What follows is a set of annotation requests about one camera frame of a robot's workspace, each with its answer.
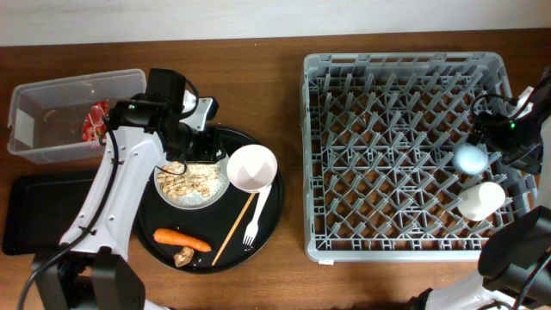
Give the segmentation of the light blue cup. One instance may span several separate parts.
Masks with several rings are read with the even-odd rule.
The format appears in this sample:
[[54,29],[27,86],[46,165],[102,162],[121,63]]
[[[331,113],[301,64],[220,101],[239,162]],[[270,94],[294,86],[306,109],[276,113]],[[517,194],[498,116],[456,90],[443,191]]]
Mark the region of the light blue cup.
[[489,158],[479,147],[462,144],[454,150],[453,164],[459,172],[473,176],[488,166]]

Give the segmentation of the grey round plate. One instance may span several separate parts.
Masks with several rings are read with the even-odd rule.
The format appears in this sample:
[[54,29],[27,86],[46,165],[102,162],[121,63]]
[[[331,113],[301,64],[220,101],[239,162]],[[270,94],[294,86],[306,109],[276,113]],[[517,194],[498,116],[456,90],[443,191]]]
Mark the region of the grey round plate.
[[217,202],[229,188],[226,174],[229,157],[215,164],[184,164],[165,161],[153,172],[154,187],[172,207],[196,210]]

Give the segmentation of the pink bowl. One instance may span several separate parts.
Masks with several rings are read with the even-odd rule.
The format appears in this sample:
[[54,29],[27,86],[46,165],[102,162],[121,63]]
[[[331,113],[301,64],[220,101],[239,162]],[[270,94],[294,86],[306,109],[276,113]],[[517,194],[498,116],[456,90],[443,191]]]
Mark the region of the pink bowl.
[[226,166],[231,184],[248,193],[271,185],[277,170],[275,154],[266,146],[256,144],[240,147],[230,156]]

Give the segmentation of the cream white cup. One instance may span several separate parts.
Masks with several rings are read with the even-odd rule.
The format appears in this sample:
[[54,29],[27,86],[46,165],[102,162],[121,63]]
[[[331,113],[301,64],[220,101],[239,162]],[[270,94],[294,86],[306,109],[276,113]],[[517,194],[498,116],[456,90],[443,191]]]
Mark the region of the cream white cup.
[[462,191],[459,212],[472,221],[482,221],[505,203],[505,190],[497,183],[484,182]]

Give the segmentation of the wooden chopstick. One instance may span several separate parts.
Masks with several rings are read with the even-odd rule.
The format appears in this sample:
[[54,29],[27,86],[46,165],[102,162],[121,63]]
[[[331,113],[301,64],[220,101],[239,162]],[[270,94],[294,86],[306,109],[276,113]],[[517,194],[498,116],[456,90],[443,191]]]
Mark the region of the wooden chopstick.
[[240,213],[238,214],[238,217],[237,219],[233,222],[233,225],[231,227],[231,229],[229,230],[228,234],[226,235],[222,245],[220,246],[218,252],[216,253],[216,256],[213,260],[213,262],[211,263],[211,266],[215,266],[216,263],[219,261],[220,259],[220,256],[221,254],[223,253],[223,251],[225,250],[225,248],[227,247],[230,239],[232,238],[233,234],[235,233],[240,221],[242,220],[242,218],[244,217],[248,207],[251,205],[252,201],[253,201],[253,198],[255,197],[256,193],[251,193],[249,195],[249,198],[247,199],[246,203],[244,204],[244,206],[242,207]]

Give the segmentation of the white plastic fork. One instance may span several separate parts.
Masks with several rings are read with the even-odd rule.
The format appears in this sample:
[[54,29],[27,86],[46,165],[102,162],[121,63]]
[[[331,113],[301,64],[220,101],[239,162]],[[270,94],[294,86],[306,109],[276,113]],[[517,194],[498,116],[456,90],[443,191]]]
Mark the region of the white plastic fork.
[[257,236],[259,230],[258,222],[260,219],[260,215],[263,211],[266,201],[268,200],[270,191],[271,185],[267,185],[258,192],[257,205],[255,207],[253,217],[251,219],[251,222],[245,229],[243,244],[246,246],[252,246],[252,243]]

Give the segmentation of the orange carrot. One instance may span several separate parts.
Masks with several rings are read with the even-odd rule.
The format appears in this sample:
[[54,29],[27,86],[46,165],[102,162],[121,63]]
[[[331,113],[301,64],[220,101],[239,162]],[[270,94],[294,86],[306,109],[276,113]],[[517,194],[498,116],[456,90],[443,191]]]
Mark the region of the orange carrot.
[[211,246],[194,237],[173,231],[167,228],[159,228],[153,234],[153,238],[156,242],[165,245],[177,245],[182,247],[190,247],[196,251],[210,252]]

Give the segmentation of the red snack wrapper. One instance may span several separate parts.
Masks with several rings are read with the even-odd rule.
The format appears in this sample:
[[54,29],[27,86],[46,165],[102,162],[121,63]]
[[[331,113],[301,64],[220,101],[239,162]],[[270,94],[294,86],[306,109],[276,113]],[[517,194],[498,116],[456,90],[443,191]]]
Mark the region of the red snack wrapper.
[[84,117],[82,125],[82,140],[91,142],[99,140],[107,131],[103,122],[103,117],[108,114],[108,102],[96,102],[90,109],[90,112]]

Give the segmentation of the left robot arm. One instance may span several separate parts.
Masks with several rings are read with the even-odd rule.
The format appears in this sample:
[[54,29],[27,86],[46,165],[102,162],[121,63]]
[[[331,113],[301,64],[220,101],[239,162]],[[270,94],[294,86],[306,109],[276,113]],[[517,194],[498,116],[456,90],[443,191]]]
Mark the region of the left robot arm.
[[213,164],[226,152],[207,126],[219,108],[182,74],[152,68],[145,91],[104,116],[105,152],[56,251],[37,253],[18,301],[37,287],[46,309],[155,309],[128,264],[130,234],[151,174],[173,161]]

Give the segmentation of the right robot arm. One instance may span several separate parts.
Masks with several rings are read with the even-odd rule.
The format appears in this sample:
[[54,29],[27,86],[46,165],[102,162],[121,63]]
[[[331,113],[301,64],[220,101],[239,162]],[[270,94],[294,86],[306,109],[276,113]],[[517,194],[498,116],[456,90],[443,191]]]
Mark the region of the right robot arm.
[[550,304],[550,70],[524,99],[500,96],[514,106],[510,115],[480,112],[470,106],[474,127],[454,151],[454,164],[474,174],[489,165],[486,144],[502,155],[502,164],[539,174],[534,207],[501,228],[486,242],[477,270],[447,288],[428,288],[412,297],[407,308],[537,309]]

